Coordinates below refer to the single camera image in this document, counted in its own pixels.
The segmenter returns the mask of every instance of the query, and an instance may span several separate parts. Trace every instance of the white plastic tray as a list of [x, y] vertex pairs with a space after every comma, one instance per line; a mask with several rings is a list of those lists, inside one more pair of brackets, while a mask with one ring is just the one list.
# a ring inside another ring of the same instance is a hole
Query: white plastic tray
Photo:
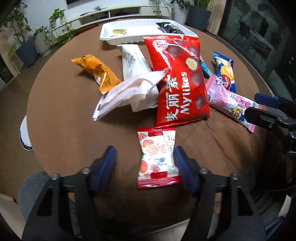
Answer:
[[[170, 19], [159, 19], [159, 18], [143, 18], [143, 19], [130, 19], [105, 23], [102, 27], [100, 40], [105, 40], [108, 44], [118, 45], [133, 42], [143, 42], [143, 36], [153, 35], [171, 35], [178, 36], [179, 34], [168, 34], [164, 33], [159, 29], [156, 23], [170, 22], [177, 26], [185, 35], [197, 37], [197, 34], [184, 27], [183, 25], [170, 20]], [[110, 37], [113, 34], [114, 29], [125, 29], [126, 35], [119, 35]]]

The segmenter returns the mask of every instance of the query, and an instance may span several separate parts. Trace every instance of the white tv stand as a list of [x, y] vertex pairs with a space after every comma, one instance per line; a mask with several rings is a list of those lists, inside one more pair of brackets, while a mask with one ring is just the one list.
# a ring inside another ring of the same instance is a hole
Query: white tv stand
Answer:
[[[134, 18], [134, 17], [154, 17], [162, 15], [163, 18], [171, 19], [171, 7], [165, 5], [159, 6], [160, 12], [152, 8], [150, 5], [121, 5], [117, 7], [105, 8], [97, 12], [90, 12], [81, 14], [80, 16], [68, 20], [71, 22], [67, 26], [70, 29], [80, 29], [83, 27], [91, 26], [99, 22], [110, 21], [117, 18]], [[52, 30], [53, 35], [64, 35], [67, 32], [65, 25], [61, 24]]]

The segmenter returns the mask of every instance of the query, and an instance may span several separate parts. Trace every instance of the dark gray plant pot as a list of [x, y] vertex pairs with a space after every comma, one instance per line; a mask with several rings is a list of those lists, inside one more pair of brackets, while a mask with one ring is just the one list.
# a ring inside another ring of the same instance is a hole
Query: dark gray plant pot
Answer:
[[23, 43], [15, 53], [18, 55], [20, 60], [24, 63], [25, 67], [30, 67], [38, 59], [38, 54], [35, 49], [34, 40], [29, 38]]
[[210, 16], [211, 11], [200, 7], [191, 6], [187, 17], [187, 22], [190, 27], [204, 31]]

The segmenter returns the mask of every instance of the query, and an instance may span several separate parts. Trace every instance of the round brown table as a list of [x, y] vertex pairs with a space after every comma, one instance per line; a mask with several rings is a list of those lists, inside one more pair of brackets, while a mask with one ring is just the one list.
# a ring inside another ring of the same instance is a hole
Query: round brown table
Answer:
[[[259, 92], [250, 72], [226, 46], [198, 30], [201, 55], [214, 72], [212, 53], [234, 60], [237, 93], [253, 99]], [[32, 87], [28, 130], [36, 157], [50, 175], [72, 175], [101, 157], [107, 146], [117, 150], [117, 160], [106, 189], [95, 198], [100, 215], [145, 224], [177, 222], [190, 217], [194, 199], [183, 184], [137, 189], [142, 152], [137, 128], [154, 126], [156, 109], [133, 113], [130, 106], [116, 108], [101, 120], [92, 114], [101, 96], [93, 76], [71, 59], [93, 54], [123, 79], [121, 53], [100, 41], [101, 27], [84, 32], [61, 47], [44, 65]], [[140, 49], [150, 62], [146, 46]], [[265, 132], [249, 133], [242, 125], [211, 108], [211, 117], [176, 127], [176, 143], [189, 157], [214, 174], [237, 172], [252, 186], [264, 151]]]

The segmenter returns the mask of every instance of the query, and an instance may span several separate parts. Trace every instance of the orange snack wrapper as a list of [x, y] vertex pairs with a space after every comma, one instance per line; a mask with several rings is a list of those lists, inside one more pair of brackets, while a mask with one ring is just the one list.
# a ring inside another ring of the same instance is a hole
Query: orange snack wrapper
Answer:
[[94, 76], [102, 94], [107, 93], [121, 83], [121, 80], [116, 77], [106, 64], [91, 54], [72, 59], [71, 61]]

